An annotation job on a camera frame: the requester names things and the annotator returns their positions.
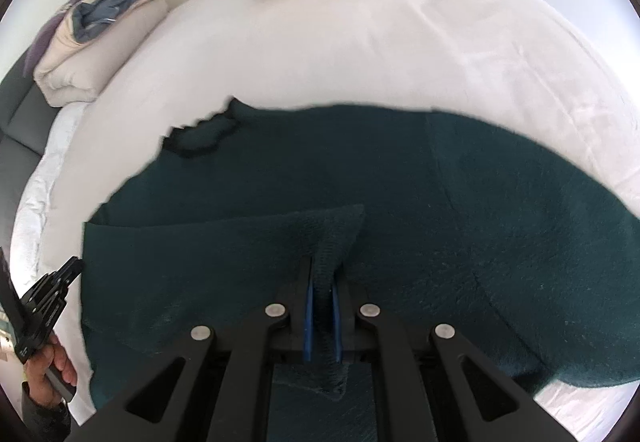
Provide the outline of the dark green knit sweater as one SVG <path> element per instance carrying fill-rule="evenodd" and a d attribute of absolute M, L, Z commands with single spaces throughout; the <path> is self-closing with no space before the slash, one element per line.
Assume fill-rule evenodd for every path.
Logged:
<path fill-rule="evenodd" d="M 81 323 L 103 406 L 196 325 L 312 261 L 314 350 L 274 375 L 273 441 L 371 441 L 367 371 L 332 352 L 331 283 L 449 323 L 529 393 L 639 377 L 639 221 L 545 147 L 475 119 L 231 101 L 177 129 L 86 223 Z"/>

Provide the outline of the white pillow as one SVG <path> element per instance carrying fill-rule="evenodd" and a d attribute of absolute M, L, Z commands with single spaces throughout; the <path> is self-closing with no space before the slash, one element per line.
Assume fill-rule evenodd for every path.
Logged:
<path fill-rule="evenodd" d="M 41 240 L 50 197 L 60 176 L 73 136 L 90 103 L 70 103 L 58 112 L 50 129 L 43 157 L 27 180 L 10 243 L 9 268 L 17 292 L 22 295 L 38 280 Z"/>

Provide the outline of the dark green upholstered headboard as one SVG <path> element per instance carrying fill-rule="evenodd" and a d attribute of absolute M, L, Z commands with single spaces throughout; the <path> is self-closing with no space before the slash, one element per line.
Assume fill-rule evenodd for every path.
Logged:
<path fill-rule="evenodd" d="M 1 80 L 1 250 L 10 260 L 14 222 L 27 181 L 41 161 L 58 110 L 49 106 L 32 77 L 24 76 L 26 54 Z"/>

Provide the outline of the folded beige duvet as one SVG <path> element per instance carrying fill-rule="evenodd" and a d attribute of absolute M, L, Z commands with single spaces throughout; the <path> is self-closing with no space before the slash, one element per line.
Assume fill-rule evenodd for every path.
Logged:
<path fill-rule="evenodd" d="M 72 17 L 64 17 L 32 70 L 49 106 L 96 100 L 167 13 L 165 0 L 139 0 L 85 44 L 73 36 Z"/>

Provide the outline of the purple pillow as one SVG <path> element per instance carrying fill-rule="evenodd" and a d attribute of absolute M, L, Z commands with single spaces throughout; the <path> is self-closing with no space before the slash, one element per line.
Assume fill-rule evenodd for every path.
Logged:
<path fill-rule="evenodd" d="M 46 53 L 58 26 L 64 20 L 66 14 L 81 1 L 82 0 L 68 0 L 63 6 L 58 8 L 55 14 L 40 28 L 29 48 L 26 50 L 23 65 L 24 77 L 32 76 L 32 72 L 34 72 L 43 54 Z"/>

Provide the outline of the blue grey crumpled cloth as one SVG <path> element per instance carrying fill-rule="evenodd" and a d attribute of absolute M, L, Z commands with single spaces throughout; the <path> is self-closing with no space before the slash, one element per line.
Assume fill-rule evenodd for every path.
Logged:
<path fill-rule="evenodd" d="M 72 11 L 73 36 L 85 44 L 102 34 L 139 0 L 83 0 Z"/>

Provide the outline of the white bed sheet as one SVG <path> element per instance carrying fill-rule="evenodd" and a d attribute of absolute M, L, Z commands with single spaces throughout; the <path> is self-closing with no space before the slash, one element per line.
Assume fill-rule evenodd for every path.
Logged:
<path fill-rule="evenodd" d="M 81 251 L 85 222 L 160 139 L 230 97 L 462 113 L 533 139 L 639 206 L 639 113 L 543 0 L 189 0 L 87 106 L 50 199 L 39 268 Z"/>

